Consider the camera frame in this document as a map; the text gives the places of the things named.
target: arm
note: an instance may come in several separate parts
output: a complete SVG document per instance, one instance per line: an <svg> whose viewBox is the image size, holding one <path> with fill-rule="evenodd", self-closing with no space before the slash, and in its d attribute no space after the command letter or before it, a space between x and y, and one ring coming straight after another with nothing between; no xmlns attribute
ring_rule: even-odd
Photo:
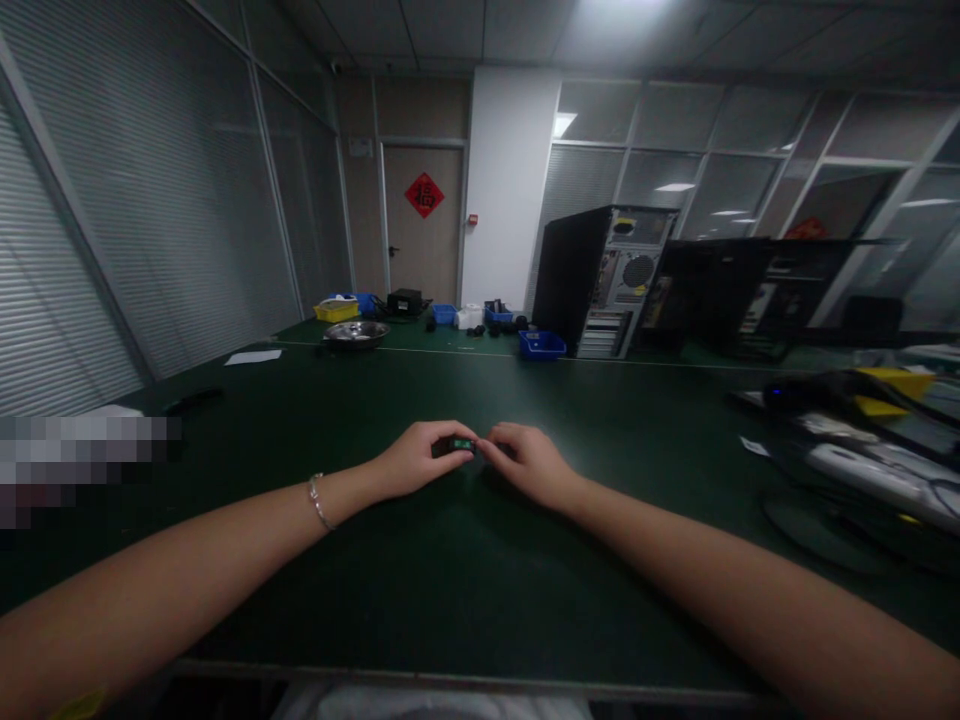
<svg viewBox="0 0 960 720"><path fill-rule="evenodd" d="M370 462L317 481L335 526L420 489L473 455L431 457L456 422L417 423ZM327 533L306 483L187 520L108 557L0 618L0 717L108 700L175 658Z"/></svg>
<svg viewBox="0 0 960 720"><path fill-rule="evenodd" d="M511 446L516 460L493 443ZM535 428L501 423L477 447L533 500L609 545L804 712L960 717L960 661L819 575L580 477Z"/></svg>

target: window blind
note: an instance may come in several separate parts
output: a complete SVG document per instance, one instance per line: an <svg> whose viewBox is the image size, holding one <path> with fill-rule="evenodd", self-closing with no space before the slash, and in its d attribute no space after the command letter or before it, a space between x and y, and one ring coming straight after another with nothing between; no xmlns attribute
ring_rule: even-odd
<svg viewBox="0 0 960 720"><path fill-rule="evenodd" d="M265 75L260 92L283 198L301 309L353 288L347 251L337 139Z"/></svg>
<svg viewBox="0 0 960 720"><path fill-rule="evenodd" d="M237 51L168 0L5 0L0 29L163 376L299 320Z"/></svg>
<svg viewBox="0 0 960 720"><path fill-rule="evenodd" d="M0 103L0 415L72 415L140 387Z"/></svg>

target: red diamond sign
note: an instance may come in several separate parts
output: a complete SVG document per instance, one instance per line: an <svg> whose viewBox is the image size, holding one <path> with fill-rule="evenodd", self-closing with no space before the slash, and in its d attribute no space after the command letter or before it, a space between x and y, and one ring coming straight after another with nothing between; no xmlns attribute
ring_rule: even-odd
<svg viewBox="0 0 960 720"><path fill-rule="evenodd" d="M413 181L413 185L407 188L404 197L410 201L413 209L420 213L420 217L423 218L436 210L437 205L443 202L443 193L426 173L421 173L420 177Z"/></svg>

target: bracelet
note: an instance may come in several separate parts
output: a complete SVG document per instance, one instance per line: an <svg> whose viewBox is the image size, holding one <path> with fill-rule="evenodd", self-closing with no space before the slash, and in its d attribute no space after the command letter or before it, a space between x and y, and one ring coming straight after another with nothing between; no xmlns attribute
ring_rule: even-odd
<svg viewBox="0 0 960 720"><path fill-rule="evenodd" d="M337 526L327 520L327 516L323 514L323 508L320 507L320 496L317 494L317 478L323 477L323 473L317 473L310 478L310 499L313 500L313 506L317 509L317 515L320 516L320 522L322 522L327 530L333 532L337 529Z"/></svg>

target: yellow object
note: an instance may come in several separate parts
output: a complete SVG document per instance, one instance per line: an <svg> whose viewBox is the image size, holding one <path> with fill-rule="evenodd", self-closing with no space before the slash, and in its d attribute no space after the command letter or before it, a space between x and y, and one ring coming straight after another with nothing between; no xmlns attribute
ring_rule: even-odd
<svg viewBox="0 0 960 720"><path fill-rule="evenodd" d="M347 318L359 315L360 305L357 304L356 300L328 298L319 305L314 305L313 311L317 314L317 320L323 322L343 322Z"/></svg>
<svg viewBox="0 0 960 720"><path fill-rule="evenodd" d="M936 375L931 373L914 373L900 368L857 368L857 372L873 375L888 385L892 385L909 398L922 400L927 388L933 384ZM885 403L882 400L857 395L857 405L869 417L894 417L909 415L909 410Z"/></svg>
<svg viewBox="0 0 960 720"><path fill-rule="evenodd" d="M97 714L107 691L101 688L71 700L50 716L50 720L86 720Z"/></svg>

